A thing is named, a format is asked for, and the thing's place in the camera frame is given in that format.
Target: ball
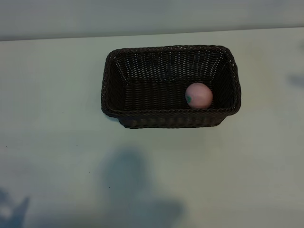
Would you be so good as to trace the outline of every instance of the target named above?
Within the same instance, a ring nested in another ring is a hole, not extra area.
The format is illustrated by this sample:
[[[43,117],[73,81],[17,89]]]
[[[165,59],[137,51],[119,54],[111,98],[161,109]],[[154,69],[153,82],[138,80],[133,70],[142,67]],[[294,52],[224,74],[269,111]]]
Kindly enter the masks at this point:
[[[202,83],[193,83],[185,93],[186,101],[191,108],[209,108],[212,103],[212,91]]]

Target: basket rim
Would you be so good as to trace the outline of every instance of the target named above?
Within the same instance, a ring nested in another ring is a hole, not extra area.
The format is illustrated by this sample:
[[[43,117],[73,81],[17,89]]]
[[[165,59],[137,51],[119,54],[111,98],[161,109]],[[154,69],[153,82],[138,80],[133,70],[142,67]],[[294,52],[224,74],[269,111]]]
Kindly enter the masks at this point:
[[[115,110],[112,109],[107,102],[107,91],[106,81],[109,77],[109,68],[111,63],[115,60],[118,55],[128,54],[128,53],[151,53],[151,52],[164,52],[164,51],[198,51],[198,50],[210,50],[224,52],[224,54],[229,57],[231,67],[234,68],[235,74],[234,78],[234,102],[229,108],[208,108],[208,109],[149,109],[149,110]],[[175,46],[164,46],[164,47],[137,47],[137,48],[122,48],[116,49],[109,53],[106,58],[104,66],[104,77],[101,90],[101,109],[109,117],[115,118],[133,118],[133,117],[144,117],[144,116],[196,116],[198,114],[208,114],[208,115],[233,115],[237,113],[241,106],[241,89],[238,79],[238,68],[235,63],[234,57],[230,50],[224,46],[216,45],[175,45]]]

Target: wall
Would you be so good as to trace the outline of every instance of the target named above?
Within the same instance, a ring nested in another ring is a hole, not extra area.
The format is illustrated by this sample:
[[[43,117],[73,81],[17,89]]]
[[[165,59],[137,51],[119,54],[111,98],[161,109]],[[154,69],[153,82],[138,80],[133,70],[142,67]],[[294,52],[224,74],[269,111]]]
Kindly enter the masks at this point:
[[[0,0],[0,40],[301,27],[302,0]]]

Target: table surface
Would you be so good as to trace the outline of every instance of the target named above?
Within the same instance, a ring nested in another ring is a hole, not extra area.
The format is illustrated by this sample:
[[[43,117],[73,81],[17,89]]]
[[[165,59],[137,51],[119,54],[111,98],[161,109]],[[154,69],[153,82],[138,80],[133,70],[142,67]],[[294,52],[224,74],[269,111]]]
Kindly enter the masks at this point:
[[[234,55],[237,114],[131,130],[101,112],[110,51],[197,44]],[[304,28],[0,42],[0,227],[303,227],[303,60]]]

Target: basket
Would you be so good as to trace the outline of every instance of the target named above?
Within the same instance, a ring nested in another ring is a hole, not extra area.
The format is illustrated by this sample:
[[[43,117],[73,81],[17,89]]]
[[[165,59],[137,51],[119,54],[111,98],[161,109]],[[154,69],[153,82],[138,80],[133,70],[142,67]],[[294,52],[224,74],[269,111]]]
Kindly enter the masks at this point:
[[[213,93],[208,109],[185,99],[195,82]],[[126,128],[191,128],[219,125],[241,106],[238,68],[223,46],[123,48],[105,62],[102,111]]]

